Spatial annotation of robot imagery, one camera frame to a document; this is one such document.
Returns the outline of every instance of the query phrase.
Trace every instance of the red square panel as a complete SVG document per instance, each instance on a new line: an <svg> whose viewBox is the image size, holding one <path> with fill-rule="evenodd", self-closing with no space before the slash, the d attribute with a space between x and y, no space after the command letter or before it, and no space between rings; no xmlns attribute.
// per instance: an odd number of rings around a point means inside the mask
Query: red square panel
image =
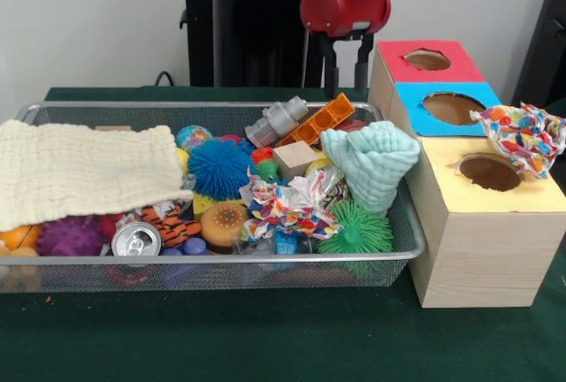
<svg viewBox="0 0 566 382"><path fill-rule="evenodd" d="M379 42L395 82L481 83L486 80L462 44L446 40Z"/></svg>

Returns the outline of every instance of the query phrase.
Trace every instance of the wooden box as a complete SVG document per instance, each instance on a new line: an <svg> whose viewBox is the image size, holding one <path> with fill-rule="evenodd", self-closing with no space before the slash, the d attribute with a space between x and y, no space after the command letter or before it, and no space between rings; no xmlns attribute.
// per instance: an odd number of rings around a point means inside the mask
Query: wooden box
<svg viewBox="0 0 566 382"><path fill-rule="evenodd" d="M427 239L409 263L423 307L532 305L566 229L566 200L552 179L522 182L473 124L470 110L499 99L462 46L380 42L370 103L421 143L406 181Z"/></svg>
<svg viewBox="0 0 566 382"><path fill-rule="evenodd" d="M409 264L423 307L532 305L566 229L560 188L552 179L515 186L486 139L419 140L406 180L427 239Z"/></svg>
<svg viewBox="0 0 566 382"><path fill-rule="evenodd" d="M369 102L389 115L395 83L483 83L485 79L459 42L378 42Z"/></svg>

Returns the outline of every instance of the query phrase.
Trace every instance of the tiger print toy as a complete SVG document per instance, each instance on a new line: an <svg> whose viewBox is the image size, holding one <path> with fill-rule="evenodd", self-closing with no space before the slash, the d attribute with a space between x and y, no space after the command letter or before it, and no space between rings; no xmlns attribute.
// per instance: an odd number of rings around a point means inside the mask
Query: tiger print toy
<svg viewBox="0 0 566 382"><path fill-rule="evenodd" d="M161 202L141 209L141 220L153 225L161 235L166 248L177 248L190 237L201 232L201 224L180 218L181 205Z"/></svg>

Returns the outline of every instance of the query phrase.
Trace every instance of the mint green knit cloth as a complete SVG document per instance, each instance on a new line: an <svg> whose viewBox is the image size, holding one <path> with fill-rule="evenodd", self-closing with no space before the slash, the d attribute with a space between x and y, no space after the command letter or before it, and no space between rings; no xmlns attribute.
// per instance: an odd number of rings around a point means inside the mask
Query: mint green knit cloth
<svg viewBox="0 0 566 382"><path fill-rule="evenodd" d="M355 132L322 133L327 157L346 174L352 197L367 211L385 215L403 176L417 162L420 146L390 121Z"/></svg>

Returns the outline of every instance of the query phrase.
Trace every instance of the orange building block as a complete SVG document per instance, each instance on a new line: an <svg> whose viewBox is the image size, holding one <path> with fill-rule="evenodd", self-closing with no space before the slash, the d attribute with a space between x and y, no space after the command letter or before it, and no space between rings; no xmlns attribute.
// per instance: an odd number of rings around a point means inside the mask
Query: orange building block
<svg viewBox="0 0 566 382"><path fill-rule="evenodd" d="M309 145L312 145L320 139L320 134L324 130L336 127L354 112L356 112L354 105L352 105L346 95L340 93L336 99L313 114L287 137L279 141L276 146L285 146L296 141L306 141Z"/></svg>

